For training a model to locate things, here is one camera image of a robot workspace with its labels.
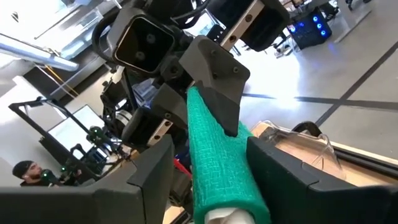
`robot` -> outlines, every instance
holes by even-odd
[[[87,187],[1,189],[4,223],[162,223],[177,142],[172,129],[187,128],[187,89],[198,88],[224,134],[233,138],[249,71],[229,50],[241,39],[251,49],[262,51],[289,23],[278,0],[197,0],[196,4],[193,9],[188,0],[131,1],[100,22],[93,33],[98,54],[124,66],[127,77],[153,78],[158,88],[150,108],[137,108],[121,134],[123,141],[132,144],[132,137],[139,135],[140,144],[147,148],[137,159]],[[215,27],[207,37],[186,34],[183,30],[195,25],[206,8],[226,30]],[[107,43],[111,54],[106,54],[96,37],[110,24]],[[289,223],[292,217],[297,217],[297,223],[398,220],[396,187],[354,188],[283,153],[269,152],[256,138],[248,139],[247,150],[249,166],[274,223]],[[284,171],[263,175],[268,170]],[[277,179],[288,184],[280,185]],[[348,203],[340,206],[339,200]],[[356,212],[350,214],[353,207]]]

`plastic cover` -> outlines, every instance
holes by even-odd
[[[259,139],[265,142],[272,142],[278,149],[323,172],[345,180],[345,173],[341,168],[328,136],[325,134],[321,134],[316,138],[278,127],[271,121],[260,122],[256,127],[260,125],[266,127],[262,133],[255,133],[255,130],[253,130],[254,135],[258,136]]]

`gray floor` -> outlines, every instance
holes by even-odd
[[[252,127],[271,120],[292,128],[301,121],[317,121],[331,106],[293,97],[340,99],[398,41],[398,1],[361,5],[372,13],[339,44],[333,40],[345,27],[338,15],[330,23],[332,38],[322,45],[279,59],[272,51],[243,52],[238,60],[251,71],[244,90],[251,96],[242,99],[241,121]],[[348,99],[397,103],[397,67],[398,53],[393,53]],[[398,111],[340,106],[320,127],[332,141],[398,159]]]

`person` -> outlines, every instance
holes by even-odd
[[[48,187],[50,181],[41,178],[43,168],[34,161],[20,161],[12,169],[12,174],[22,180],[21,187],[44,186]],[[67,181],[60,181],[63,185],[75,185],[76,178],[81,174],[81,170]]]

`green foam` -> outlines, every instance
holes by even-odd
[[[226,136],[196,87],[188,90],[187,105],[195,224],[216,208],[245,209],[256,223],[271,223],[246,160],[250,131],[239,123],[238,136]]]

